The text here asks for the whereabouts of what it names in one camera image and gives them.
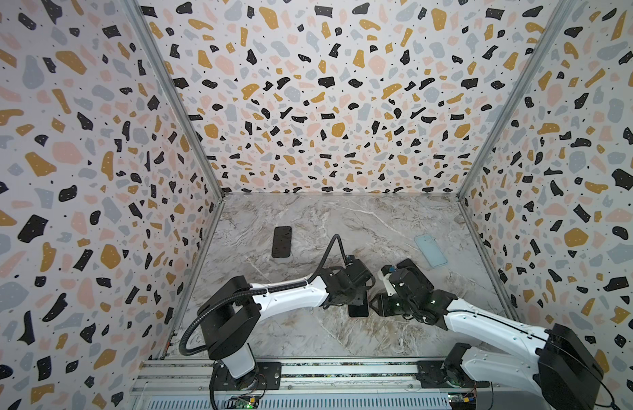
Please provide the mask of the light blue phone case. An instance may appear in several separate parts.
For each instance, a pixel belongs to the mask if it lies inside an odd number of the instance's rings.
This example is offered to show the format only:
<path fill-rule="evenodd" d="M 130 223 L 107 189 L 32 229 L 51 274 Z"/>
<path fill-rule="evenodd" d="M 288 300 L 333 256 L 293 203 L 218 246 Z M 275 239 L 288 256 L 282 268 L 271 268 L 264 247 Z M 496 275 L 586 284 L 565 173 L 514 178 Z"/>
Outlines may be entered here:
<path fill-rule="evenodd" d="M 430 235 L 417 236 L 415 237 L 415 243 L 431 268 L 444 266 L 448 263 L 448 259 L 434 237 Z"/>

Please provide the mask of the black phone case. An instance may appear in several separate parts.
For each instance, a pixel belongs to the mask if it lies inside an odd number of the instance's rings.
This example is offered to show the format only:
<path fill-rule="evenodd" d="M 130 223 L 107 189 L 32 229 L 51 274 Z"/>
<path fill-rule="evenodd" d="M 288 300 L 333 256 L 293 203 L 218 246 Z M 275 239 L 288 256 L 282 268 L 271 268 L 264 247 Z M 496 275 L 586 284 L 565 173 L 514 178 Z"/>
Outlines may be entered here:
<path fill-rule="evenodd" d="M 292 247 L 292 227 L 276 227 L 273 232 L 271 256 L 275 259 L 289 258 Z"/>

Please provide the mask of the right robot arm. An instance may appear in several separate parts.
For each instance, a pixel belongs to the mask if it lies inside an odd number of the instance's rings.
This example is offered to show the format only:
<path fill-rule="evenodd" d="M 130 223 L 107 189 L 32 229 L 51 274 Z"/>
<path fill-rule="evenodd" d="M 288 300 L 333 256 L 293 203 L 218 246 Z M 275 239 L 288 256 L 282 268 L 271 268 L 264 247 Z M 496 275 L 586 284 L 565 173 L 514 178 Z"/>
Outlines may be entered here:
<path fill-rule="evenodd" d="M 594 409 L 604 372 L 569 327 L 531 326 L 474 306 L 437 290 L 410 259 L 381 268 L 385 290 L 371 301 L 381 317 L 401 316 L 456 332 L 492 346 L 481 350 L 456 343 L 441 374 L 455 382 L 468 378 L 520 389 L 555 409 Z"/>

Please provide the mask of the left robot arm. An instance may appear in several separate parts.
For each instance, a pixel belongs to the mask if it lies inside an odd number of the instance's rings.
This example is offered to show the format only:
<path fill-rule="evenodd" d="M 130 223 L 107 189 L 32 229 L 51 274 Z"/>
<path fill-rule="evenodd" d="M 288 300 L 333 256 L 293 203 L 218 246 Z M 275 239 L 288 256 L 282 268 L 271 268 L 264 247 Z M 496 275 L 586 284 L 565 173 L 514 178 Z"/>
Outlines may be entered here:
<path fill-rule="evenodd" d="M 260 322 L 297 309 L 361 306 L 376 278 L 354 256 L 345 265 L 320 266 L 312 275 L 275 284 L 250 284 L 242 276 L 231 278 L 198 311 L 198 328 L 205 343 L 198 347 L 222 364 L 235 380 L 258 372 L 248 344 Z"/>

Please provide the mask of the right circuit board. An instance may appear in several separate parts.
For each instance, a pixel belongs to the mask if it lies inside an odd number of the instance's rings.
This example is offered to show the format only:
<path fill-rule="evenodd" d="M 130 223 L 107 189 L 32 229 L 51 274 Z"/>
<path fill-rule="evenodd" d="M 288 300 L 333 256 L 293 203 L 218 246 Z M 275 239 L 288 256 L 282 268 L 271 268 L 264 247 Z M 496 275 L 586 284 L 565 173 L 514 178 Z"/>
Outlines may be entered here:
<path fill-rule="evenodd" d="M 449 394 L 448 402 L 451 410 L 476 410 L 476 398 L 473 395 Z"/>

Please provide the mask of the left green circuit board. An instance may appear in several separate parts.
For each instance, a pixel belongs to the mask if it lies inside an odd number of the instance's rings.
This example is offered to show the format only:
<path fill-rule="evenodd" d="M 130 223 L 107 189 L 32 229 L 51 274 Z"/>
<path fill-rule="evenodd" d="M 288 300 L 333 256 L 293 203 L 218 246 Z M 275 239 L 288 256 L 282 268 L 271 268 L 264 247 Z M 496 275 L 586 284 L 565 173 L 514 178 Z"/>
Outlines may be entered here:
<path fill-rule="evenodd" d="M 258 396 L 232 396 L 224 403 L 225 409 L 258 409 Z"/>

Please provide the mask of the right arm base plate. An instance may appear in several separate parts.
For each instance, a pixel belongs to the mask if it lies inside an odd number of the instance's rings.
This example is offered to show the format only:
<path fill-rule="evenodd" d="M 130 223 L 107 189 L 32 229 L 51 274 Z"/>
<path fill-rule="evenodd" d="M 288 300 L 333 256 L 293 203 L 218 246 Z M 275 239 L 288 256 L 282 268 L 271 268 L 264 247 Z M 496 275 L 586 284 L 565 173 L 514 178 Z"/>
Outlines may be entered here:
<path fill-rule="evenodd" d="M 416 379 L 423 389 L 472 389 L 476 385 L 462 367 L 446 364 L 444 360 L 419 360 Z"/>

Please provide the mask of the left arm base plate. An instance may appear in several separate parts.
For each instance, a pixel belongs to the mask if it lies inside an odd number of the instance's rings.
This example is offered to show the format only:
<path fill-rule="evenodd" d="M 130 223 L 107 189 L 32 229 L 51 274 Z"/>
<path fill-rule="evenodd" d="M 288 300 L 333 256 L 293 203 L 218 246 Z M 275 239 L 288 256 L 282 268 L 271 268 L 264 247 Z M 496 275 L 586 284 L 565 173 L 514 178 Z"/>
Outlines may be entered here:
<path fill-rule="evenodd" d="M 217 365 L 212 374 L 211 385 L 214 391 L 278 391 L 282 377 L 282 363 L 279 361 L 258 362 L 251 372 L 234 378 L 229 370 Z"/>

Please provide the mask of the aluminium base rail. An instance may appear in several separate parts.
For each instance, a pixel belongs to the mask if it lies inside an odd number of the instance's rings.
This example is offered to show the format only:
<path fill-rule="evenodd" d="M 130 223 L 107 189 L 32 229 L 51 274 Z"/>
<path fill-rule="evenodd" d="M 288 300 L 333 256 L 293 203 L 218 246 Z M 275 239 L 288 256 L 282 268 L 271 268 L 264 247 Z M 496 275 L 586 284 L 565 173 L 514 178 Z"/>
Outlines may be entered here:
<path fill-rule="evenodd" d="M 258 409 L 451 409 L 449 394 L 473 395 L 476 409 L 547 409 L 541 398 L 502 384 L 423 389 L 419 360 L 439 358 L 262 359 L 282 363 L 278 391 L 214 391 L 209 360 L 149 360 L 128 409 L 225 409 L 232 396 L 258 396 Z"/>

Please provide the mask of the right corner aluminium post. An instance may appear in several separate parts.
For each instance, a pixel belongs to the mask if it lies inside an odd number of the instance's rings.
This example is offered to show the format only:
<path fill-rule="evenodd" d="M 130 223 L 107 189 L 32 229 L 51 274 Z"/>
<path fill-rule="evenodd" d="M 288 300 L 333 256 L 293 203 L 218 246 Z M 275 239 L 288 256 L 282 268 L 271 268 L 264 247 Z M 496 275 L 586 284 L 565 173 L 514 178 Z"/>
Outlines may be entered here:
<path fill-rule="evenodd" d="M 535 46 L 534 53 L 525 65 L 524 70 L 520 74 L 515 86 L 509 95 L 506 104 L 499 111 L 499 116 L 494 122 L 494 125 L 489 133 L 486 142 L 482 145 L 482 148 L 478 150 L 478 156 L 474 160 L 470 172 L 465 177 L 460 191 L 457 194 L 458 201 L 463 201 L 464 197 L 470 192 L 474 179 L 482 170 L 483 162 L 489 158 L 491 150 L 498 142 L 502 131 L 506 128 L 506 124 L 513 112 L 518 107 L 519 103 L 525 96 L 525 93 L 529 89 L 529 84 L 535 78 L 538 72 L 539 66 L 542 64 L 543 59 L 550 51 L 557 34 L 563 28 L 564 23 L 569 18 L 574 8 L 574 1 L 572 0 L 560 0 L 556 7 L 553 9 L 551 18 L 547 22 L 547 27 L 544 33 L 540 37 L 540 41 Z"/>

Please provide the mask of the corner aluminium post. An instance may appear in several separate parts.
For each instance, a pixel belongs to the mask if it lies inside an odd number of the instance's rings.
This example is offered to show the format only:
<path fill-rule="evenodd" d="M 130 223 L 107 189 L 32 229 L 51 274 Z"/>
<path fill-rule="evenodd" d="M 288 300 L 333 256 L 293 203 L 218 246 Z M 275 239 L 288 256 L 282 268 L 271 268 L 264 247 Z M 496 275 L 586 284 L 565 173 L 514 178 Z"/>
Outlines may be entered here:
<path fill-rule="evenodd" d="M 534 53 L 525 65 L 524 70 L 520 74 L 515 86 L 509 95 L 506 104 L 499 111 L 499 116 L 494 122 L 494 125 L 489 133 L 486 142 L 482 145 L 482 148 L 478 150 L 478 156 L 474 160 L 470 172 L 465 177 L 460 191 L 457 194 L 458 201 L 463 201 L 464 197 L 470 192 L 474 179 L 482 170 L 483 162 L 489 158 L 491 150 L 498 142 L 502 131 L 506 128 L 506 124 L 513 112 L 518 107 L 519 103 L 525 96 L 525 93 L 529 89 L 529 84 L 535 78 L 538 72 L 539 66 L 542 64 L 543 59 L 550 51 L 557 34 L 563 28 L 564 23 L 569 18 L 574 8 L 574 1 L 572 0 L 560 0 L 556 7 L 553 9 L 551 18 L 547 22 L 547 27 L 544 33 L 540 37 L 540 41 L 535 46 Z"/>
<path fill-rule="evenodd" d="M 184 134 L 188 139 L 188 143 L 196 156 L 196 161 L 205 175 L 210 193 L 212 193 L 212 196 L 214 196 L 217 203 L 222 203 L 224 201 L 224 193 L 217 184 L 217 179 L 212 172 L 211 165 L 206 157 L 200 140 L 197 137 L 196 131 L 192 127 L 189 115 L 181 102 L 178 93 L 176 92 L 173 79 L 164 66 L 164 60 L 156 42 L 154 41 L 154 36 L 148 28 L 144 15 L 140 10 L 140 5 L 137 1 L 130 0 L 123 0 L 122 5 L 124 13 L 127 15 L 138 39 L 140 39 L 140 42 L 142 43 L 142 49 L 145 51 L 148 59 L 150 60 L 152 71 L 154 71 L 157 76 L 159 85 L 161 86 L 164 95 L 168 98 L 169 104 L 180 123 L 181 129 L 184 131 Z"/>

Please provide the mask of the left corner aluminium post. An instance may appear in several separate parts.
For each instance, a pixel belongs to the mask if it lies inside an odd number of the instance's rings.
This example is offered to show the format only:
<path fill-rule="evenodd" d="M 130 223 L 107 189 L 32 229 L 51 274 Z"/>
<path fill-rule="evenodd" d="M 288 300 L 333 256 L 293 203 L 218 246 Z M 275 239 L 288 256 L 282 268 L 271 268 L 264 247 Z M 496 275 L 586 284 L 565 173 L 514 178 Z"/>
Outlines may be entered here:
<path fill-rule="evenodd" d="M 173 79 L 164 66 L 164 60 L 156 42 L 154 41 L 154 36 L 148 28 L 144 15 L 140 10 L 140 5 L 137 1 L 130 0 L 123 0 L 122 5 L 124 13 L 127 15 L 138 39 L 140 39 L 140 42 L 142 43 L 142 49 L 145 51 L 148 59 L 150 60 L 152 71 L 154 71 L 157 76 L 159 85 L 161 86 L 164 95 L 168 98 L 169 104 L 180 123 L 181 129 L 184 131 L 184 134 L 188 139 L 188 143 L 196 156 L 196 161 L 205 175 L 210 193 L 212 193 L 212 196 L 214 196 L 217 203 L 222 203 L 224 201 L 224 193 L 217 184 L 217 179 L 212 172 L 211 165 L 206 157 L 200 140 L 197 137 L 196 131 L 192 127 L 189 115 L 181 102 L 178 93 L 176 92 Z"/>

